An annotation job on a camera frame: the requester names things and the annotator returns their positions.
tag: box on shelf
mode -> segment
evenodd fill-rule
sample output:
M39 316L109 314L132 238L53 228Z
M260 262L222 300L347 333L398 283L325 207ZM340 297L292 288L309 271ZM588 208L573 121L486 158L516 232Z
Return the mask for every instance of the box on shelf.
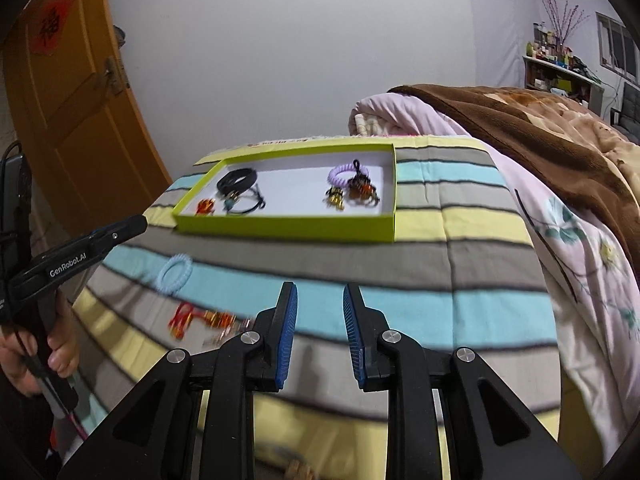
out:
M380 201L362 204L344 193L344 210L326 201L327 176L336 166L357 159L369 170ZM246 215L226 214L216 187L231 170L257 171L257 187L266 205ZM353 173L345 173L347 178ZM209 215L196 215L202 199L216 200ZM235 210L255 204L244 193ZM396 211L396 155L391 144L297 146L226 158L217 163L178 202L172 215L178 229L212 235L349 242L393 242Z

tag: yellow stripe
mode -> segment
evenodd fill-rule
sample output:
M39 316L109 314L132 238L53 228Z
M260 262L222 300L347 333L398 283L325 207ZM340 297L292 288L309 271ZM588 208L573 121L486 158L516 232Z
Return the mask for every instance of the yellow stripe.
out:
M516 213L481 207L396 211L396 241L445 241L461 238L531 243Z
M331 139L315 140L288 140L287 142L274 142L272 144L259 144L257 146L241 146L231 150L220 150L209 153L196 164L205 164L229 158L232 156L249 155L252 153L279 152L292 148L316 148L325 146L358 146L361 144L392 144L396 148L424 148L426 146L465 146L484 150L482 143L471 137L438 137L438 136L402 136L402 137L332 137Z
M87 289L74 310L84 328L111 359L135 380L155 365L166 349L127 324L106 308ZM205 392L198 419L203 428L208 392ZM274 462L265 454L264 443L291 450L305 457L322 477L342 480L384 480L386 424L300 408L272 396L254 396L254 432L258 457ZM559 410L541 413L538 420L558 438ZM439 429L444 478L449 479L444 428Z
M155 206L147 209L143 214L149 225L158 227L175 227L174 217L171 215L173 206Z

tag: window frame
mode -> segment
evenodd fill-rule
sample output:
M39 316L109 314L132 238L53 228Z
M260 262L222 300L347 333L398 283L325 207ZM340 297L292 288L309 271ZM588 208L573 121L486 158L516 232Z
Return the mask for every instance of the window frame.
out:
M620 28L620 35L622 39L622 56L623 56L622 67L617 67L614 61L615 53L613 49L613 38L612 38L612 32L614 28L612 27L612 24L615 24ZM634 44L634 51L635 51L634 58L636 60L636 75L634 76L633 74L626 71L625 33L630 37L629 31L626 30L626 27L622 23L620 23L618 20L614 20L613 18L610 18L609 16L606 16L599 12L596 12L596 26L598 27L598 48L600 50L600 66L608 70L611 70L614 74L619 75L620 77L623 77L624 79L626 79L630 83L633 83L634 85L640 85L640 50L638 49L636 42L633 41L633 38L632 38L632 43ZM606 36L609 38L609 61L611 62L611 64L602 62L602 60L605 59L604 53L602 51L602 29L603 28L607 29Z

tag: purple hair tie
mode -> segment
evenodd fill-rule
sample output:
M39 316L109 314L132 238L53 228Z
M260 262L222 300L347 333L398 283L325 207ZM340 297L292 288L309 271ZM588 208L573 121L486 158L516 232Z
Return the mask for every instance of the purple hair tie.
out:
M355 173L362 173L364 176L369 176L369 170L361 166L359 161L354 160L351 164L343 164L333 168L326 179L332 186L346 188L349 185L348 179L338 176L345 171L355 171Z

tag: black bracelet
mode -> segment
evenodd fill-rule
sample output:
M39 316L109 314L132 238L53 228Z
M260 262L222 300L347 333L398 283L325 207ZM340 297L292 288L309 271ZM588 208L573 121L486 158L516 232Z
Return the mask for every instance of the black bracelet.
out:
M258 174L251 168L242 168L240 170L229 171L224 177L218 181L218 191L225 197L226 214L245 215L256 209L263 209L266 206L264 198L260 194L260 190L256 184ZM253 207L243 211L232 211L233 206L238 202L240 195L246 191L254 194L256 203Z

